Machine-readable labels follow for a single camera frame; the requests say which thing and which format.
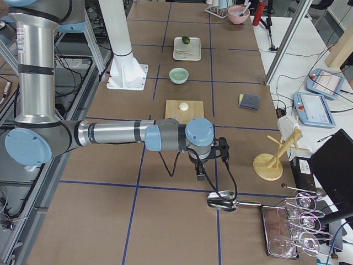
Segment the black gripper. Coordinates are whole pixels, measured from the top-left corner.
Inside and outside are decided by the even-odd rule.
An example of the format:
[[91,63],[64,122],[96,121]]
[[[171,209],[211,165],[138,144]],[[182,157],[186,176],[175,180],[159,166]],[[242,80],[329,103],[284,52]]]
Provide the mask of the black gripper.
[[206,170],[205,170],[205,164],[209,160],[209,158],[204,158],[198,160],[196,158],[196,155],[189,153],[189,160],[194,164],[195,166],[195,171],[196,171],[196,176],[198,181],[204,181],[206,178]]

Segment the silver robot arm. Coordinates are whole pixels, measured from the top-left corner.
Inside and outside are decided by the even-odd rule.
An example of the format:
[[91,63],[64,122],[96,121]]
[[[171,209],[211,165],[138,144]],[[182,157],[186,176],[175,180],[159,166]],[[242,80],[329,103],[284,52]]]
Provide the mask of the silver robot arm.
[[197,177],[213,157],[214,130],[205,118],[180,124],[173,118],[109,123],[64,121],[55,114],[55,31],[85,28],[83,1],[9,1],[17,27],[20,114],[5,139],[12,159],[37,166],[90,144],[144,143],[150,151],[187,152]]

